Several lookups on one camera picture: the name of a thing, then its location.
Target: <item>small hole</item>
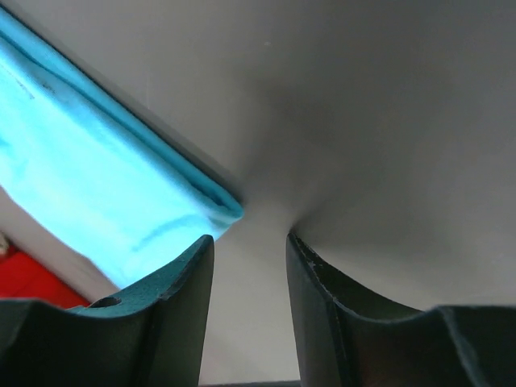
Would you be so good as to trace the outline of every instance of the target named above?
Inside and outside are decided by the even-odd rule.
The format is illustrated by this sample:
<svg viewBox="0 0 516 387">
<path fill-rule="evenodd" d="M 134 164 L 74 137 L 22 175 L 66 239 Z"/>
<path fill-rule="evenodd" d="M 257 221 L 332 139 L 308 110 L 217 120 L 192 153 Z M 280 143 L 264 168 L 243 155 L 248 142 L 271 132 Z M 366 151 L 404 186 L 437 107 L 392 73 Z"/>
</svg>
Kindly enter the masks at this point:
<svg viewBox="0 0 516 387">
<path fill-rule="evenodd" d="M 122 300 L 116 297 L 102 298 L 89 306 L 89 308 L 107 308 L 108 306 L 118 305 Z"/>
</svg>

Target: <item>blue fabric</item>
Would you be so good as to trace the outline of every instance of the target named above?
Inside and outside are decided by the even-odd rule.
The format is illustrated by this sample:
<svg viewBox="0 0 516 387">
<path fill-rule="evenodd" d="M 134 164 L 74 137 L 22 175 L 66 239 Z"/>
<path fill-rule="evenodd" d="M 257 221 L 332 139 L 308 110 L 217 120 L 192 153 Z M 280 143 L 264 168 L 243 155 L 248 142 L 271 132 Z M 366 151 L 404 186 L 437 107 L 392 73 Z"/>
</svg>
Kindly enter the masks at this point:
<svg viewBox="0 0 516 387">
<path fill-rule="evenodd" d="M 225 189 L 1 7 L 0 185 L 121 288 L 243 216 Z"/>
</svg>

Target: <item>folded cloth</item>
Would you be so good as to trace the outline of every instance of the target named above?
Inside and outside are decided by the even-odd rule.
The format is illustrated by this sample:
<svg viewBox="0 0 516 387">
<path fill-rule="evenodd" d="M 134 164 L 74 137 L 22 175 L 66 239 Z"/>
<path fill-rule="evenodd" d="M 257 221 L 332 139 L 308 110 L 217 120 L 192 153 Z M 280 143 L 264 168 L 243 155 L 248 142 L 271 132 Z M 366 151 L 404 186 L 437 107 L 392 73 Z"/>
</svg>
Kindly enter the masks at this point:
<svg viewBox="0 0 516 387">
<path fill-rule="evenodd" d="M 224 188 L 1 7 L 0 185 L 121 288 L 243 216 Z"/>
</svg>

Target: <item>red object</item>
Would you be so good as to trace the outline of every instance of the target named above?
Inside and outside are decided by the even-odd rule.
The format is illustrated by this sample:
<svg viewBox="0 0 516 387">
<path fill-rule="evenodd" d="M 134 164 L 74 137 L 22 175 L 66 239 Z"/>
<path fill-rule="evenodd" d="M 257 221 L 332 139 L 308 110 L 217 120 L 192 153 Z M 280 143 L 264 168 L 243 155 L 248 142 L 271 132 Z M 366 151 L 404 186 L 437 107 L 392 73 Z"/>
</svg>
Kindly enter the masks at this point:
<svg viewBox="0 0 516 387">
<path fill-rule="evenodd" d="M 39 298 L 64 309 L 90 303 L 25 252 L 0 256 L 0 298 Z"/>
</svg>

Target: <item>gray background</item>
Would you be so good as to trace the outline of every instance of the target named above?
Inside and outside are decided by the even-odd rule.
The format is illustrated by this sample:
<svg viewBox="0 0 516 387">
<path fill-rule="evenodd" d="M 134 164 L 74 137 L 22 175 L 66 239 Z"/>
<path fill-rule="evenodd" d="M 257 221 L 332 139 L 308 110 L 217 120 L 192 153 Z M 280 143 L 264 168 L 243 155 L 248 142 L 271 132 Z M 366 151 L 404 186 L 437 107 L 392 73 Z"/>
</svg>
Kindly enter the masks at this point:
<svg viewBox="0 0 516 387">
<path fill-rule="evenodd" d="M 202 382 L 298 376 L 293 225 L 399 302 L 514 301 L 514 1 L 3 2 L 243 198 Z"/>
</svg>

